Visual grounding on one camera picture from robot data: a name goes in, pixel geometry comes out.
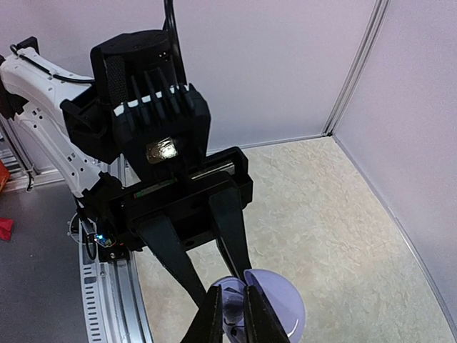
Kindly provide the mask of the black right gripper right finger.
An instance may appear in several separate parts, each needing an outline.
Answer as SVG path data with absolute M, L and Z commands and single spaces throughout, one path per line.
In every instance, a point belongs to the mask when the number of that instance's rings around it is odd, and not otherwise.
M 266 295 L 256 286 L 244 289 L 243 317 L 247 342 L 290 342 Z

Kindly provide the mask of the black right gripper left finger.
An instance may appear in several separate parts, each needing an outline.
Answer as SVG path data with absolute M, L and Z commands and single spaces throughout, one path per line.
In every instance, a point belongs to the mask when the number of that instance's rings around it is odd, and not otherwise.
M 221 343 L 222 288 L 211 286 L 181 343 Z

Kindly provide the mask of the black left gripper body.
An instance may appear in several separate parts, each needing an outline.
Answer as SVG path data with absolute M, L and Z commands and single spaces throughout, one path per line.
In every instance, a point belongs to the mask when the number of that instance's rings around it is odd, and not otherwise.
M 121 245 L 130 251 L 142 251 L 146 244 L 137 233 L 139 222 L 164 214 L 190 250 L 214 239 L 210 196 L 234 187 L 239 191 L 242 209 L 252 202 L 248 158 L 237 146 L 208 156 L 201 171 L 202 175 L 185 182 L 163 182 L 155 190 L 150 190 L 152 184 L 139 183 L 112 197 L 107 217 Z

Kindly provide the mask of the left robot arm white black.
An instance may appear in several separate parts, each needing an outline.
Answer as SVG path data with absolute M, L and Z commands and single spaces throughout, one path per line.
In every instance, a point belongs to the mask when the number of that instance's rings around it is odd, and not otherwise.
M 208 154 L 211 115 L 165 30 L 119 34 L 90 53 L 94 75 L 42 58 L 34 37 L 1 58 L 1 115 L 64 177 L 92 259 L 148 248 L 202 305 L 188 251 L 215 241 L 231 274 L 251 268 L 243 209 L 253 182 L 238 147 Z

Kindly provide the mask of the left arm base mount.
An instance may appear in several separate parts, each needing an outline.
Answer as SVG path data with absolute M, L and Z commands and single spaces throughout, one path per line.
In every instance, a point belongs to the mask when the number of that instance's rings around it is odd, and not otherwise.
M 87 257 L 99 262 L 130 260 L 130 252 L 114 236 L 111 224 L 102 219 L 91 219 L 82 203 L 74 198 L 76 212 L 68 222 L 67 235 L 83 247 Z

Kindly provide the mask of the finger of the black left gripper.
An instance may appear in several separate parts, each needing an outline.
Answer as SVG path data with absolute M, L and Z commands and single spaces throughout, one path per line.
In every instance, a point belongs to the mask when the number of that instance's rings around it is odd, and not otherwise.
M 162 266 L 200 308 L 206 290 L 169 218 L 160 215 L 142 221 L 138 225 L 137 233 Z
M 246 230 L 237 188 L 228 188 L 210 196 L 209 206 L 216 225 L 216 245 L 230 273 L 245 281 L 251 268 Z

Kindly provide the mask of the lavender earbud charging case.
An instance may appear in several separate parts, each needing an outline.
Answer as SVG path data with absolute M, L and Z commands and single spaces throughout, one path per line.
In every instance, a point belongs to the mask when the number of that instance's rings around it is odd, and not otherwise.
M 265 269 L 246 269 L 243 278 L 224 277 L 221 327 L 230 342 L 299 342 L 306 311 L 289 280 Z

